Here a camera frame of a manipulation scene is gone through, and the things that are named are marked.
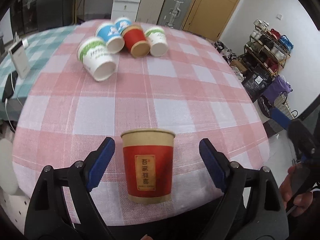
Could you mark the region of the person's hand at right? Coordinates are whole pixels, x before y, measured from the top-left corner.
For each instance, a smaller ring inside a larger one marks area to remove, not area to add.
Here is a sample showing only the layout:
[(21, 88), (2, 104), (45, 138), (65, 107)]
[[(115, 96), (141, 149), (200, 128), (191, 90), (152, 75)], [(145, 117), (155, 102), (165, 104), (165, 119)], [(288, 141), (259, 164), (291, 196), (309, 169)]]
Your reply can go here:
[[(283, 200), (283, 205), (285, 208), (287, 206), (287, 202), (293, 196), (292, 189), (291, 189), (291, 179), (297, 167), (299, 167), (299, 164), (291, 166), (288, 169), (287, 171), (288, 174), (279, 187), (279, 191), (280, 191), (280, 194)], [(309, 208), (312, 202), (313, 202), (313, 192), (309, 191), (309, 192), (298, 195), (293, 201), (296, 208), (291, 212), (291, 215), (293, 215), (294, 217), (300, 216)]]

